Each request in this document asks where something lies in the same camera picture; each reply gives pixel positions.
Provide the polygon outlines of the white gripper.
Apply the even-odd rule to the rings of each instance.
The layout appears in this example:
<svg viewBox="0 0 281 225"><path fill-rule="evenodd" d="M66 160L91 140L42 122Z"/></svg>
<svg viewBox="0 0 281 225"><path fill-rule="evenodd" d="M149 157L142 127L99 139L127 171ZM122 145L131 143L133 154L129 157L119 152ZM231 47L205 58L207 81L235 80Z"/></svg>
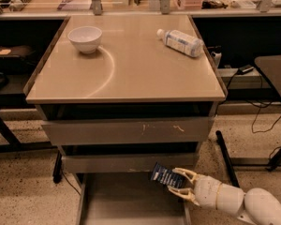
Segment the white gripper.
<svg viewBox="0 0 281 225"><path fill-rule="evenodd" d="M239 187L224 184L211 176L201 175L197 180L196 172L184 168L174 168L172 171L185 177L191 185L195 184L194 191L190 187L168 186L172 194L202 208L219 210L233 217L244 210L244 192Z"/></svg>

